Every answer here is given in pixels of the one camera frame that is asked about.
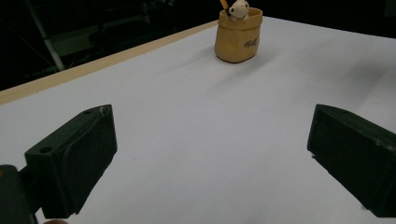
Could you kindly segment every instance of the white surface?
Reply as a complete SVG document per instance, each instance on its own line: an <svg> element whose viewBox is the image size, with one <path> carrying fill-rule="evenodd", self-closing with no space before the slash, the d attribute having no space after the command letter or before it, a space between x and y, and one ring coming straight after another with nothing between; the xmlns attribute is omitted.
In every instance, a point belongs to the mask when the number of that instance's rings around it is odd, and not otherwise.
<svg viewBox="0 0 396 224"><path fill-rule="evenodd" d="M306 141L316 104L396 132L396 40L264 18L258 55L229 64L216 29L0 106L0 163L112 104L119 151L70 224L394 223Z"/></svg>

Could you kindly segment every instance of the tan basket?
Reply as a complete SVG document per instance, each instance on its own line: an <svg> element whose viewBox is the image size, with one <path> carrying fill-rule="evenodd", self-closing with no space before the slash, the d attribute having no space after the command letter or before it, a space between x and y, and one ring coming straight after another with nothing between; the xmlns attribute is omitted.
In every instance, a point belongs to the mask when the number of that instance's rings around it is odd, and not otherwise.
<svg viewBox="0 0 396 224"><path fill-rule="evenodd" d="M260 42L262 11L251 7L247 21L233 21L225 10L219 14L215 53L225 62L241 63L257 53Z"/></svg>

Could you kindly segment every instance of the screw hole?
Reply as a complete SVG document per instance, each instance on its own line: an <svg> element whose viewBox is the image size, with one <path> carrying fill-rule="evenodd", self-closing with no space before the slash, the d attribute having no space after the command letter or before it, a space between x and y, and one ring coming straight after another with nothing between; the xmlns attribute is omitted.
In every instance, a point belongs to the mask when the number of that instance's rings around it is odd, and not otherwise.
<svg viewBox="0 0 396 224"><path fill-rule="evenodd" d="M49 153L52 151L52 147L43 147L40 149L40 153Z"/></svg>

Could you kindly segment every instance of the stuffed animal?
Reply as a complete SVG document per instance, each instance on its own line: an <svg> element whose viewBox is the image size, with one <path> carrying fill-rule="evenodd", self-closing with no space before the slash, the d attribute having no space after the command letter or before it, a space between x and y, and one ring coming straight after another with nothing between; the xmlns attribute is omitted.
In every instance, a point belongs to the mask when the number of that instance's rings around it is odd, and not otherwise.
<svg viewBox="0 0 396 224"><path fill-rule="evenodd" d="M248 19L249 5L245 0L236 0L233 5L228 8L228 12L231 15L231 20L236 21L237 19L242 19L246 21Z"/></svg>

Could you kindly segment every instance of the beige edge trim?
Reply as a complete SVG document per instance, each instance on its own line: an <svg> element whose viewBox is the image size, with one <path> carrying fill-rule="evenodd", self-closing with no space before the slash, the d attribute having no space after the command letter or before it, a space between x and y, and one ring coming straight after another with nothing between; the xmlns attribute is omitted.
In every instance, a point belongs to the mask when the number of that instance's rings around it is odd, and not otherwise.
<svg viewBox="0 0 396 224"><path fill-rule="evenodd" d="M107 56L105 58L101 58L89 63L84 63L83 65L67 69L65 71L50 75L48 77L42 77L40 79L22 84L20 86L0 91L0 105L4 105L26 97L28 95L38 93L40 91L49 89L57 85L61 85L65 82L68 82L78 77L83 77L92 72L109 67L113 64L124 62L136 56L148 53L152 50L176 42L187 36L194 35L217 24L218 21L208 22L176 34L148 42L135 48L127 49L125 51Z"/></svg>

